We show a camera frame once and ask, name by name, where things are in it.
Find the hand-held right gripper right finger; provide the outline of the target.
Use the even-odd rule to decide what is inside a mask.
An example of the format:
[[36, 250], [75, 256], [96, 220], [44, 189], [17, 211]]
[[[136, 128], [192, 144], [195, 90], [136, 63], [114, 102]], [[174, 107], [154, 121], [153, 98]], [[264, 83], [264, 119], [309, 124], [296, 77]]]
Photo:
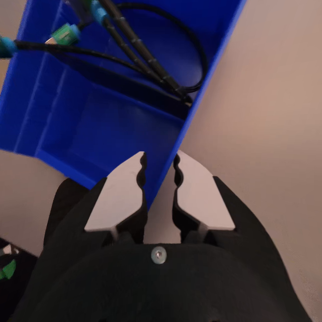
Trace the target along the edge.
[[236, 226], [214, 176], [201, 163], [181, 150], [173, 161], [175, 192], [172, 220], [183, 244], [203, 242], [210, 231], [234, 231]]

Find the blue plastic bin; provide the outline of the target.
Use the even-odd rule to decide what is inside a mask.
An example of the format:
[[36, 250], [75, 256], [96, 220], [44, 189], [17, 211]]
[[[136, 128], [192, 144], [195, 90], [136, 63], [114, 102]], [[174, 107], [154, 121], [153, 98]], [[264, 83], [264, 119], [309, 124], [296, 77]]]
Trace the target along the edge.
[[[148, 208], [206, 92], [246, 1], [139, 1], [179, 18], [200, 40], [208, 70], [186, 107], [143, 75], [83, 55], [19, 51], [1, 92], [1, 149], [36, 157], [91, 189], [139, 151], [147, 154]], [[174, 23], [124, 10], [134, 31], [183, 86], [202, 76], [199, 55]], [[64, 1], [27, 1], [17, 38], [45, 42], [63, 23], [77, 23]]]

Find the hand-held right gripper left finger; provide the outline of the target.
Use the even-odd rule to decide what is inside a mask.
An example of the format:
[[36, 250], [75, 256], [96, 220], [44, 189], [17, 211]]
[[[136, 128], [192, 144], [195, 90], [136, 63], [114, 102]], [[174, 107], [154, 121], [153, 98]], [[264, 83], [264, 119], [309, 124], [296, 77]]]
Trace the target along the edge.
[[142, 244], [147, 223], [144, 192], [147, 155], [140, 151], [117, 166], [106, 178], [91, 215], [86, 232], [109, 231], [114, 240], [126, 232]]

